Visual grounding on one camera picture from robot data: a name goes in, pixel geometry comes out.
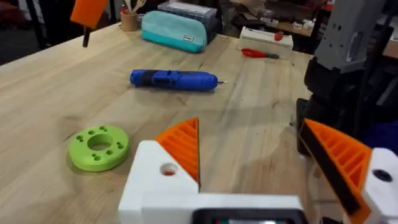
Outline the white orange left gripper right finger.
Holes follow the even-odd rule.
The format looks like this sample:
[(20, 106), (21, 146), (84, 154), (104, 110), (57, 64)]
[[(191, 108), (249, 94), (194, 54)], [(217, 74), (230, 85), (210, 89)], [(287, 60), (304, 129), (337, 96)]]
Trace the white orange left gripper right finger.
[(305, 118), (299, 139), (343, 208), (338, 223), (397, 224), (397, 155)]

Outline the white orange left gripper left finger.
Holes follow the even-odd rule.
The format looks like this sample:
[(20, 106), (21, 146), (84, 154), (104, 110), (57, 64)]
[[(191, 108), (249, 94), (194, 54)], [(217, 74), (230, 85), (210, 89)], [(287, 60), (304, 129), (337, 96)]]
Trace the white orange left gripper left finger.
[(179, 122), (138, 144), (118, 206), (121, 223), (143, 223), (145, 194), (200, 190), (199, 119)]

